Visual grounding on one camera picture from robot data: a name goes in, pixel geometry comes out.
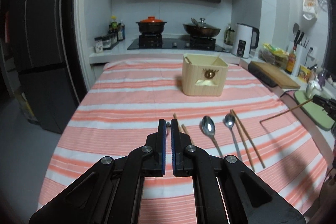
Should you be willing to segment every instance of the refrigerator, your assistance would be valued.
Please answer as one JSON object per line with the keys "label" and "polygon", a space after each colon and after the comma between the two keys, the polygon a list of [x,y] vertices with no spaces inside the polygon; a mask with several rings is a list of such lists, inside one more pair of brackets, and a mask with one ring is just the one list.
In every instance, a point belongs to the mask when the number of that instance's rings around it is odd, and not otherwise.
{"label": "refrigerator", "polygon": [[9,35],[21,88],[43,129],[62,133],[87,93],[74,0],[10,0]]}

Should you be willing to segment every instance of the gas stove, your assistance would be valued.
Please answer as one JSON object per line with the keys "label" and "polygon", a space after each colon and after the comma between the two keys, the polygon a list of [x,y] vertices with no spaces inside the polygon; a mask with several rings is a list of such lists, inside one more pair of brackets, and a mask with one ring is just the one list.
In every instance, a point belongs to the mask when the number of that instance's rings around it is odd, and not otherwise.
{"label": "gas stove", "polygon": [[216,44],[216,39],[206,37],[190,37],[188,40],[179,38],[163,38],[162,35],[139,35],[128,50],[141,49],[176,49],[200,50],[212,52],[229,52]]}

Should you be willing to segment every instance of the wire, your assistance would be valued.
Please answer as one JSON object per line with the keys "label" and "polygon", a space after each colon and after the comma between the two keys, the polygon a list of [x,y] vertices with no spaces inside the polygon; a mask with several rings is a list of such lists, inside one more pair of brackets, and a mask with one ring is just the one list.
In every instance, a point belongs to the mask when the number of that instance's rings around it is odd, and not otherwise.
{"label": "wire", "polygon": [[312,49],[310,48],[309,49],[309,51],[308,51],[308,53],[307,53],[307,56],[306,56],[306,61],[305,61],[305,63],[304,63],[304,66],[306,65],[306,63],[307,63],[307,58],[308,58],[308,55],[311,53],[311,51],[312,51]]}
{"label": "wire", "polygon": [[324,178],[324,180],[323,180],[323,184],[322,184],[322,187],[321,187],[321,189],[320,189],[320,193],[319,193],[319,207],[321,206],[321,203],[320,203],[320,197],[321,197],[321,193],[322,193],[323,186],[324,186],[324,184],[325,184],[325,182],[326,182],[326,178],[330,175],[330,173],[331,173],[331,171],[332,171],[333,169],[334,169],[334,168],[331,168],[331,169],[329,170],[329,172],[327,173],[327,175],[325,176],[325,178]]}
{"label": "wire", "polygon": [[295,100],[295,99],[293,98],[293,96],[291,96],[291,95],[289,95],[289,94],[287,93],[287,92],[290,92],[290,91],[297,91],[297,90],[286,90],[283,94],[280,95],[279,98],[283,97],[284,95],[288,95],[288,96],[291,97],[293,100]]}

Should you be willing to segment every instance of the floor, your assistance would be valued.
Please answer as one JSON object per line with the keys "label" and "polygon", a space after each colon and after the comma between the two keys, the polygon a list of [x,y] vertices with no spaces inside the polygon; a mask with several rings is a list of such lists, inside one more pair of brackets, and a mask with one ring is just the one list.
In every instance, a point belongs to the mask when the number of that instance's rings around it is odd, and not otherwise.
{"label": "floor", "polygon": [[0,96],[0,195],[28,223],[60,134],[30,124],[16,100]]}

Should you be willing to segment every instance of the orange pot lid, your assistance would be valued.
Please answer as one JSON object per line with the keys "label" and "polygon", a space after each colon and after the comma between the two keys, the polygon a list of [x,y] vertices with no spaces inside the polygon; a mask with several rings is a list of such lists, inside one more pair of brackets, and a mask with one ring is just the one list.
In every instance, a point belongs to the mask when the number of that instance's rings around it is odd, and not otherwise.
{"label": "orange pot lid", "polygon": [[157,19],[157,18],[151,16],[151,17],[148,17],[147,19],[144,19],[140,22],[142,22],[142,23],[154,23],[154,22],[163,22],[163,20]]}

